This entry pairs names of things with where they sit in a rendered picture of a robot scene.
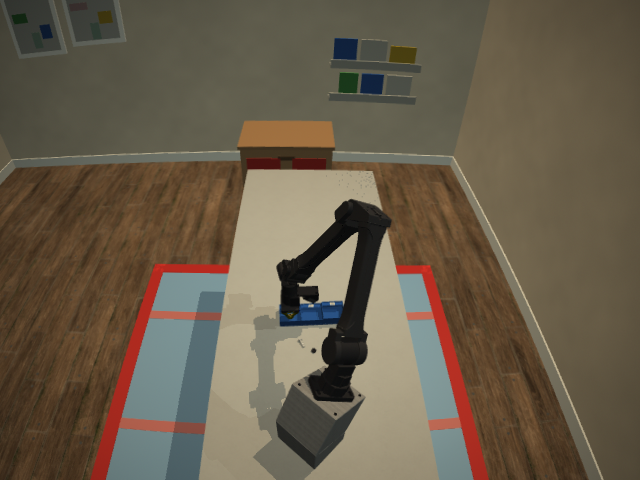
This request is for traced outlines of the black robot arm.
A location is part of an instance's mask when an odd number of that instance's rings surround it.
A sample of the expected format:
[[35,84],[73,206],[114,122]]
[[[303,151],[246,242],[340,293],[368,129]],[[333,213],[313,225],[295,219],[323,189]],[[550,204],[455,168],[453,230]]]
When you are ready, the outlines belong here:
[[380,245],[392,222],[375,205],[353,199],[348,201],[335,210],[336,221],[304,253],[292,260],[283,259],[276,266],[282,293],[285,296],[297,293],[290,297],[290,307],[299,307],[300,297],[314,304],[319,300],[318,286],[299,286],[297,283],[305,284],[320,263],[358,232],[342,314],[336,328],[329,328],[321,348],[322,359],[329,366],[321,376],[310,375],[308,379],[317,401],[352,402],[355,398],[350,380],[355,365],[363,364],[367,358],[365,313]]

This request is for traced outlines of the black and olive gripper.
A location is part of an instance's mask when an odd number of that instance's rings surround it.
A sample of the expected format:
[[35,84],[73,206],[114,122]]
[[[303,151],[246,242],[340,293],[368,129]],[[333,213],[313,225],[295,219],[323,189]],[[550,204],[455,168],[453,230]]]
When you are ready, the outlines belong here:
[[[285,296],[283,293],[282,293],[282,296],[280,295],[280,297],[281,297],[281,312],[288,319],[293,319],[293,317],[296,314],[299,313],[299,307],[290,307],[290,297],[294,297],[295,295],[293,295],[293,296]],[[287,313],[293,313],[293,314],[291,316],[289,316]]]

